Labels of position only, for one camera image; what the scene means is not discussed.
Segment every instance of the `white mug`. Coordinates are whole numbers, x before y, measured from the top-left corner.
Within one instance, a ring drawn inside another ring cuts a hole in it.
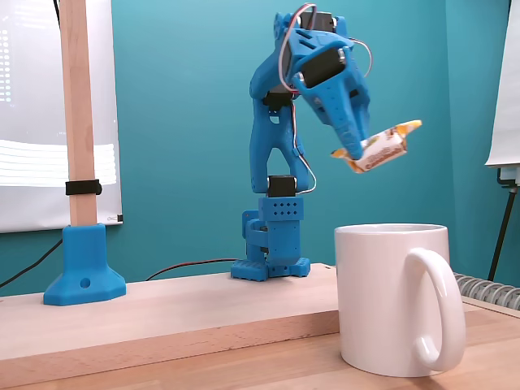
[[[418,377],[462,359],[466,321],[448,229],[375,224],[335,230],[341,356],[374,374]]]

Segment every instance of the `black cable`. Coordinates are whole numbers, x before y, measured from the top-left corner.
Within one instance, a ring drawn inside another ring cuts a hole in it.
[[[41,258],[40,258],[37,262],[35,262],[34,264],[28,266],[28,267],[25,268],[24,270],[20,271],[19,273],[17,273],[17,274],[16,274],[15,276],[13,276],[12,278],[10,278],[10,279],[6,280],[5,282],[1,283],[1,284],[0,284],[0,288],[2,288],[2,287],[4,287],[4,286],[7,286],[7,285],[8,285],[10,282],[12,282],[13,280],[17,280],[17,279],[18,279],[21,275],[23,275],[25,272],[28,272],[28,271],[32,270],[34,267],[38,266],[41,262],[43,262],[43,261],[47,258],[47,256],[49,256],[50,254],[52,254],[52,253],[54,252],[54,250],[55,250],[56,248],[58,248],[58,247],[62,244],[62,242],[63,242],[63,239],[61,239],[60,241],[58,241],[58,242],[56,243],[55,246],[53,246],[51,249],[49,249],[49,250],[47,251],[46,254],[44,254],[43,256],[41,256]]]
[[[238,258],[214,258],[213,260],[203,260],[201,262],[182,262],[181,264],[175,264],[174,266],[169,266],[168,268],[164,268],[158,272],[155,272],[145,281],[152,280],[155,276],[162,274],[163,272],[175,270],[176,268],[186,267],[186,266],[197,266],[199,264],[210,264],[211,262],[235,262]]]
[[[53,0],[54,1],[54,9],[56,10],[56,17],[58,18],[58,27],[59,26],[59,7],[58,7],[58,0]]]
[[[500,226],[500,232],[498,233],[498,239],[496,240],[495,253],[493,254],[493,261],[491,269],[489,270],[489,276],[487,280],[493,281],[495,279],[496,267],[498,266],[498,259],[501,256],[502,244],[504,244],[505,231],[507,230],[507,224],[509,223],[509,217],[511,216],[511,210],[513,209],[514,197],[516,196],[518,188],[511,188],[509,190],[509,197],[507,199],[507,205],[505,207],[504,218],[502,219],[502,225]]]

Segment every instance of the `wooden table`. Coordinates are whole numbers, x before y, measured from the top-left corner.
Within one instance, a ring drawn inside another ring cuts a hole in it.
[[[388,378],[356,370],[341,359],[340,335],[333,334],[13,389],[519,389],[520,320],[515,317],[518,312],[466,298],[465,302],[467,349],[464,359],[456,369],[431,378]]]

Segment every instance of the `blue post base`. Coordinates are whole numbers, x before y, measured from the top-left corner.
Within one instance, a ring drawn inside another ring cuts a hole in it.
[[[263,282],[268,278],[279,276],[305,277],[309,272],[310,260],[308,258],[300,258],[296,264],[290,266],[270,266],[268,262],[237,260],[231,267],[232,278],[257,282]]]
[[[63,273],[43,294],[45,305],[68,306],[108,301],[127,292],[121,275],[106,262],[106,228],[63,229]]]

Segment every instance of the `white paper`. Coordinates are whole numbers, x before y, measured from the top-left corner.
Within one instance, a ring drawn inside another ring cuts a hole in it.
[[[492,147],[486,165],[520,164],[520,2],[509,12]]]
[[[122,214],[111,0],[88,0],[97,220]],[[63,70],[50,0],[0,0],[0,232],[70,223]]]

